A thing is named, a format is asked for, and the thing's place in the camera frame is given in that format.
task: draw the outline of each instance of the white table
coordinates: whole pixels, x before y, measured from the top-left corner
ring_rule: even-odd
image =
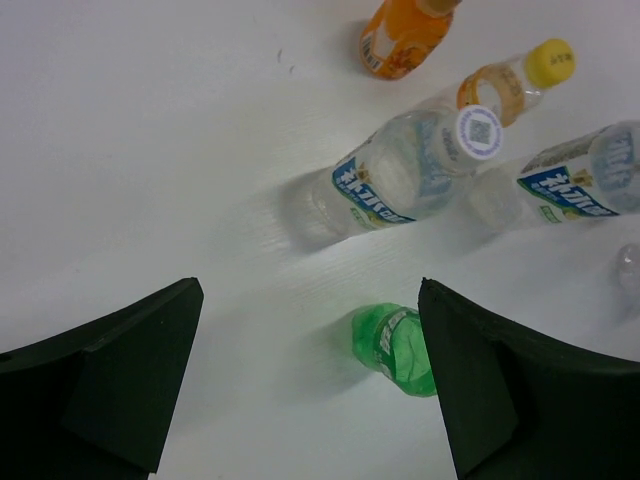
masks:
[[[611,261],[640,220],[461,250],[442,220],[291,248],[283,188],[475,68],[552,36],[575,77],[507,131],[503,159],[640,117],[640,3],[463,2],[422,68],[354,54],[377,0],[0,0],[0,351],[185,276],[206,300],[158,478],[452,479],[436,398],[327,347],[423,276],[565,341],[640,359]]]

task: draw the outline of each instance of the green plastic bottle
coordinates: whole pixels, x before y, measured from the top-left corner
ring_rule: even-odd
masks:
[[[351,327],[353,354],[364,366],[382,372],[408,395],[437,393],[417,311],[380,303],[360,309]]]

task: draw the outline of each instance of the orange drink bottle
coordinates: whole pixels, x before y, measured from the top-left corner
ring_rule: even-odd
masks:
[[[385,0],[360,36],[362,63],[379,77],[404,77],[440,44],[460,1]]]

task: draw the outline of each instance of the bottle cap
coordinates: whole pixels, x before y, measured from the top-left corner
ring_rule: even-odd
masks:
[[[482,105],[469,105],[449,115],[437,136],[445,156],[463,169],[495,157],[502,148],[502,137],[500,120]]]
[[[560,38],[552,38],[529,52],[524,67],[533,85],[551,88],[573,75],[576,57],[571,45]]]

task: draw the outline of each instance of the white bottle cap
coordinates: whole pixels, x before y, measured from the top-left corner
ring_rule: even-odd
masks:
[[[452,113],[441,123],[436,136],[446,158],[460,168],[474,168],[490,160],[502,147],[502,126],[496,115],[481,105]]]

